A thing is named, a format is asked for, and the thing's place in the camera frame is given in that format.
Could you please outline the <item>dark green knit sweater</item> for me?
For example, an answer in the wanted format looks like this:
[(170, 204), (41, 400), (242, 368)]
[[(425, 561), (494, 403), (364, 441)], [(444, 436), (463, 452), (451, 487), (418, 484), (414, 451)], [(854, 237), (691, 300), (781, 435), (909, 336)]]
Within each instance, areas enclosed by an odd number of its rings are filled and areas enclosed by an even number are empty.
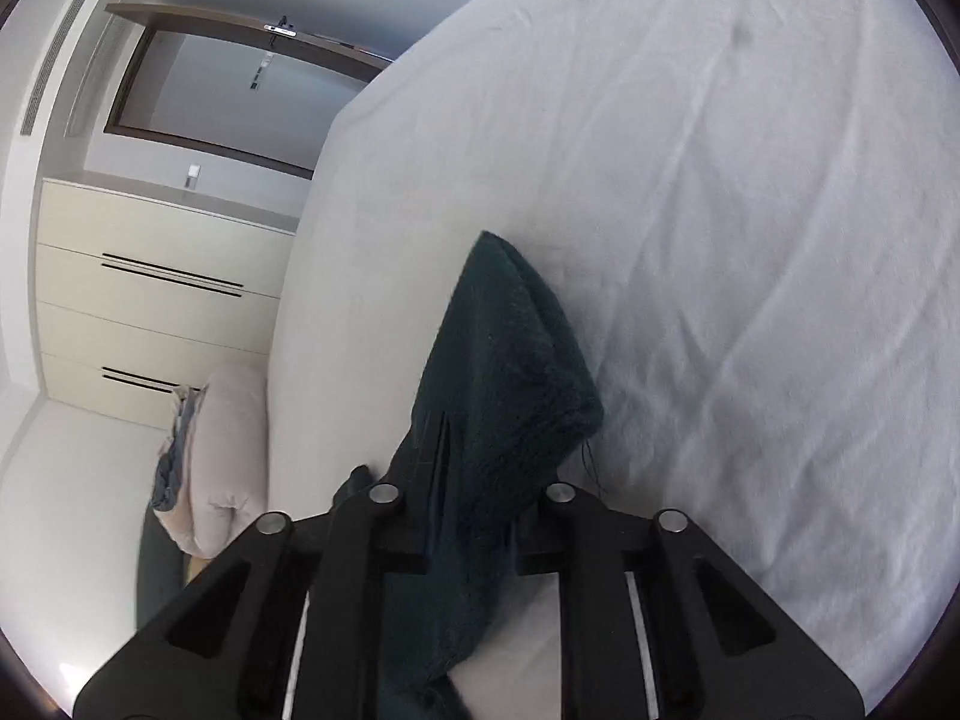
[[(428, 566), (382, 587), (376, 713), (464, 718), (452, 668), (482, 644), (509, 571), (511, 530), (604, 410), (555, 294), (485, 232), (464, 263), (386, 479), (428, 498)], [(335, 507), (374, 486), (356, 468)]]

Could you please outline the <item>brown bedroom door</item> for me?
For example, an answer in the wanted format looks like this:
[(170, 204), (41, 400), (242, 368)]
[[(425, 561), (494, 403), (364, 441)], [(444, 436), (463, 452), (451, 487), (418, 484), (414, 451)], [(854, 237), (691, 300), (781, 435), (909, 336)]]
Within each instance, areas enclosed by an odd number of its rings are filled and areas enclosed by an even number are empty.
[(320, 68), (369, 83), (392, 64), (391, 59), (355, 44), (317, 36), (292, 26), (270, 25), (252, 16), (208, 8), (165, 4), (109, 4), (106, 10), (145, 29), (210, 37), (227, 43), (286, 55)]

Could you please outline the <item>yellow patterned pillow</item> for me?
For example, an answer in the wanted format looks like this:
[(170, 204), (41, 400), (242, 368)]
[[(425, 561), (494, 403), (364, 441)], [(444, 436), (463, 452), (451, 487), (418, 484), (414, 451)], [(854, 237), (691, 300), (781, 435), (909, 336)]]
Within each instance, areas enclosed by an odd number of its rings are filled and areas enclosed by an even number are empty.
[(185, 572), (184, 572), (184, 583), (189, 585), (190, 582), (194, 582), (195, 578), (205, 571), (206, 567), (210, 566), (210, 559), (205, 559), (205, 557), (199, 556), (187, 556), (185, 558)]

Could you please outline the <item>grey upholstered headboard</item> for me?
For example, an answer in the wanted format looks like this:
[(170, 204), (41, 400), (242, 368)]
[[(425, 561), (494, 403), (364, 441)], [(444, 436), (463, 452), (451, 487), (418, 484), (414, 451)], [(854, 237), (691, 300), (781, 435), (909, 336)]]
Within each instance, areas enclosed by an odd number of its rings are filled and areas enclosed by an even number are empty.
[(185, 582), (189, 559), (179, 550), (151, 509), (143, 516), (135, 578), (135, 624), (144, 628), (176, 598)]

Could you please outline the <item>rolled beige duvet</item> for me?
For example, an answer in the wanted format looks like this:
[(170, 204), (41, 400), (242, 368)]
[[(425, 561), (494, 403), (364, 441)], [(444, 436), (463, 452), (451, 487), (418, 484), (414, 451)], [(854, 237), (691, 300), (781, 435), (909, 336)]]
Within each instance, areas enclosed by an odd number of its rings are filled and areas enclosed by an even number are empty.
[(267, 379), (223, 364), (179, 387), (148, 510), (179, 550), (210, 561), (267, 511)]

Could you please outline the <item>white bed sheet mattress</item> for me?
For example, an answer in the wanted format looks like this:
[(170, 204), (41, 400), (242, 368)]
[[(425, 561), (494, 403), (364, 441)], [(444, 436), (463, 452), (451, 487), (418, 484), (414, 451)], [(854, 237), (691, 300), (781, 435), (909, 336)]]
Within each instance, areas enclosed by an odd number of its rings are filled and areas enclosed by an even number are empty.
[(337, 115), (268, 502), (404, 437), (482, 232), (550, 284), (608, 504), (688, 512), (878, 704), (958, 582), (958, 75), (914, 0), (472, 0)]

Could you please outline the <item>light switch by door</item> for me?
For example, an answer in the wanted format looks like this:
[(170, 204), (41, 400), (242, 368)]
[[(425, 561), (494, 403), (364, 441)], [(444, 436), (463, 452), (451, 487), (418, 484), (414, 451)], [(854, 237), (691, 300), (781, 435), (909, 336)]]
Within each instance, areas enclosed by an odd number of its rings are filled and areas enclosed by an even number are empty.
[(185, 176), (185, 187), (195, 188), (197, 187), (197, 182), (199, 182), (200, 170), (202, 166), (200, 164), (191, 164), (189, 169), (187, 169), (187, 176)]

